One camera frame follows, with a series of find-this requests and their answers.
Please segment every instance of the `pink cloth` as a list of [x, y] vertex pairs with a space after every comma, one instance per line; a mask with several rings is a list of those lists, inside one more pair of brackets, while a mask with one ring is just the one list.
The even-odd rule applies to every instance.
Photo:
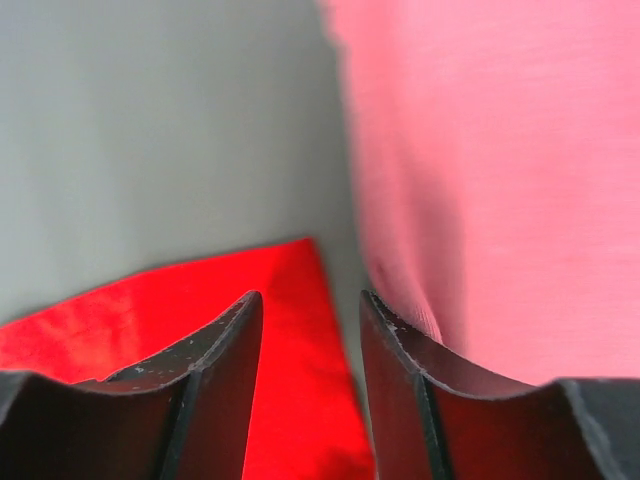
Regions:
[[541, 383], [640, 375], [640, 3], [325, 0], [390, 305]]

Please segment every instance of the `pink towel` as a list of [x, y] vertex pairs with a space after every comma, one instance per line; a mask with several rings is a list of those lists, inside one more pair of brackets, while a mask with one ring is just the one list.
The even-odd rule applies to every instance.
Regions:
[[640, 3], [325, 0], [365, 260], [531, 383], [640, 374]]

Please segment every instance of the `red cloth corner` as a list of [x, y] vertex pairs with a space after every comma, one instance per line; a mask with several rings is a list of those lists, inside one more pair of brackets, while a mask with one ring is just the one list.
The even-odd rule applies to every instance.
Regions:
[[309, 239], [172, 265], [0, 329], [0, 368], [103, 379], [189, 335], [249, 290], [264, 331], [243, 478], [372, 480], [374, 466]]

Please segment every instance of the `red cloth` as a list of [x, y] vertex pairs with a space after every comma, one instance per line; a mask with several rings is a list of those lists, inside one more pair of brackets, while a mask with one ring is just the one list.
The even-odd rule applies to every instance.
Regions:
[[0, 329], [0, 368], [104, 379], [189, 335], [248, 290], [264, 333], [249, 480], [371, 480], [366, 431], [324, 272], [305, 239], [126, 278]]

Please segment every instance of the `pink fabric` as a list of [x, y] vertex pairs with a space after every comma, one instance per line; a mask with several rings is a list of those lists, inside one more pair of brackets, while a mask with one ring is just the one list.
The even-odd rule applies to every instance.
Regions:
[[640, 3], [326, 0], [372, 281], [532, 383], [640, 374]]

